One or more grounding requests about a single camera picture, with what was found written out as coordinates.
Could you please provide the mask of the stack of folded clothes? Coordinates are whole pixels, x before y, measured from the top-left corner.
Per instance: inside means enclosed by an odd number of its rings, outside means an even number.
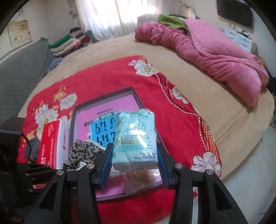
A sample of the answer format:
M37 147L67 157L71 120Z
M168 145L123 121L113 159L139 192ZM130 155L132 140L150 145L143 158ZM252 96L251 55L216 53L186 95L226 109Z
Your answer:
M70 30L69 34L50 45L49 48L55 57L65 57L93 43L96 43L96 39L91 30L83 32L81 28L75 27Z

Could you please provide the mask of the white drawer cabinet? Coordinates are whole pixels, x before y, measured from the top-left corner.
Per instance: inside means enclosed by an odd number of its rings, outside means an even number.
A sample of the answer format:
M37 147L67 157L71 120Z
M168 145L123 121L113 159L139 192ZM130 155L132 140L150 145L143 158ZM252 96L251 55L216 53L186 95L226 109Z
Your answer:
M250 39L228 28L225 28L225 34L242 49L251 52L253 42Z

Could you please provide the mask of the grey quilted sofa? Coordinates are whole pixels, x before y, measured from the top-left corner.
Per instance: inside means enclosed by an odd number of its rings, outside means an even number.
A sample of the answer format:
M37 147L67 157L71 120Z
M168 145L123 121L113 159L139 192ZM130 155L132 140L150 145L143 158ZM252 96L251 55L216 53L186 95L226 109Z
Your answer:
M53 59L48 39L41 38L1 62L1 122L18 115Z

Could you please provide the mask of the green cloth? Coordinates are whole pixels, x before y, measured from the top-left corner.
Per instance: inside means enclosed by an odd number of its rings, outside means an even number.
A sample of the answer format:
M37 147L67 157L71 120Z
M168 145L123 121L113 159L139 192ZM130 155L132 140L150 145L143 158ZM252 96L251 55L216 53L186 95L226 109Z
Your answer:
M163 24L169 28L187 30L187 25L182 18L177 16L160 14L158 16L158 23Z

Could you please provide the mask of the beige round bed cover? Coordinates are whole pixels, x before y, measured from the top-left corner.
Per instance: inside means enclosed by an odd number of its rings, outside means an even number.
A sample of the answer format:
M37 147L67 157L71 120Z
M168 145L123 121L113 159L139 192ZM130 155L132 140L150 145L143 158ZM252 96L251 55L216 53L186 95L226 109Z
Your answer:
M154 112L156 129L177 162L199 171L214 168L221 179L257 146L274 112L267 88L248 108L224 83L173 50L127 35L66 56L21 108L23 132L41 136L46 123L67 121L76 106L127 87Z

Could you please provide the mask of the black wall television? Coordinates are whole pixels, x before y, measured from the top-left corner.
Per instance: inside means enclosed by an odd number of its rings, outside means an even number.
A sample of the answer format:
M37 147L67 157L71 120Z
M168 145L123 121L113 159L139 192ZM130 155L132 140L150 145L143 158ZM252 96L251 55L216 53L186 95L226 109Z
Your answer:
M219 16L237 22L243 26L253 28L253 12L246 3L231 0L216 0Z

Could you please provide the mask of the mint green tissue pack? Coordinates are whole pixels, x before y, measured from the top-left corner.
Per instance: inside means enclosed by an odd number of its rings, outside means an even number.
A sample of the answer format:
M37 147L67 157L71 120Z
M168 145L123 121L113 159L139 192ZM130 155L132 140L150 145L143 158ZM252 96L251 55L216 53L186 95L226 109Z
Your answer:
M143 108L116 115L112 165L123 172L158 168L157 132L152 111Z

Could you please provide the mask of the leopard print cloth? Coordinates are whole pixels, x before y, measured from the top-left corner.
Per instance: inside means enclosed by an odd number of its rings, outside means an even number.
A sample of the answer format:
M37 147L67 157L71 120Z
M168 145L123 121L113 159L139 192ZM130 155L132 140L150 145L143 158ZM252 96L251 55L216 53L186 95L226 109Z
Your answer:
M93 163L99 154L104 153L105 149L92 140L76 140L70 147L68 159L63 163L63 170L77 170L82 162Z

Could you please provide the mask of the blue patterned cushion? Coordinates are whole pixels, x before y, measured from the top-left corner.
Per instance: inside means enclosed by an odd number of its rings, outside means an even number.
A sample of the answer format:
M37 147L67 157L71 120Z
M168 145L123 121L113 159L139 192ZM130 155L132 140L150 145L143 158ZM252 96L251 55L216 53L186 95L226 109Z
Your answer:
M56 68L63 60L63 57L55 57L51 63L49 64L47 70L46 70L46 74L48 74L49 72L51 72L54 68Z

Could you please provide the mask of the white curtain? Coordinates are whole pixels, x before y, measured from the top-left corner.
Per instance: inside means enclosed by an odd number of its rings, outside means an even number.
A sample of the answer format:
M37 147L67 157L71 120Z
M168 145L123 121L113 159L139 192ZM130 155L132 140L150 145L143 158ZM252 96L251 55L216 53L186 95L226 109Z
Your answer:
M95 39L108 39L134 33L138 17L159 14L163 1L75 1L79 23Z

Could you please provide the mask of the clear plastic bag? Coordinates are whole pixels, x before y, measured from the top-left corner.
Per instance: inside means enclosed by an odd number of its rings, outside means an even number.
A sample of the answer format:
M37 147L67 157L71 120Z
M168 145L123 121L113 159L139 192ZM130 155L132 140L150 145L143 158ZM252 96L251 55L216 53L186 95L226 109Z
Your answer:
M153 189L162 184L160 173L154 170L136 170L129 172L111 169L108 187L115 191L115 195L127 196Z

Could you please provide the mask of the red floral blanket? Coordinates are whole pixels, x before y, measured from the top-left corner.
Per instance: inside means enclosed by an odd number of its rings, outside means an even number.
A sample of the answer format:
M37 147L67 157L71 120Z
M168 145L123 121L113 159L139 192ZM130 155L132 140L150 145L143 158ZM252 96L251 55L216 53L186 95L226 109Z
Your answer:
M35 95L27 107L23 133L41 141L44 126L61 120L76 140L105 147L114 143L116 115L149 109L157 137L169 153L193 171L221 174L212 133L194 106L142 55L89 67Z

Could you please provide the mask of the pink quilted comforter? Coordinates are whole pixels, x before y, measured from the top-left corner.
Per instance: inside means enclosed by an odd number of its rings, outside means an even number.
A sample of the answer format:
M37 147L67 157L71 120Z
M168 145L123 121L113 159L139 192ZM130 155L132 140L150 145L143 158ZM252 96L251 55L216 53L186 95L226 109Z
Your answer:
M186 30L145 22L135 29L135 39L174 49L180 58L224 82L253 108L259 101L262 87L269 82L269 75L258 58L214 25L197 19L184 19L183 22Z

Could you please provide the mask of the red tissue box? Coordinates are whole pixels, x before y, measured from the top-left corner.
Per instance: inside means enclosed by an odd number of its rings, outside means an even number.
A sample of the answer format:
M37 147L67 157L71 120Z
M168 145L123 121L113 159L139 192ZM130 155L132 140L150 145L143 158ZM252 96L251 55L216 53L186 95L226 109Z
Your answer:
M70 129L56 120L44 126L37 163L52 169L62 169L69 156Z

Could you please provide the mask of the wall painting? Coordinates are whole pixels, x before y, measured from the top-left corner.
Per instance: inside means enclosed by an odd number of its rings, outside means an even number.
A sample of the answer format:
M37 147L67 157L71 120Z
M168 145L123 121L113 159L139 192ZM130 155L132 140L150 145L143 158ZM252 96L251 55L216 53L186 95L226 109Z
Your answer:
M17 49L33 41L27 19L11 20L7 29L12 49Z

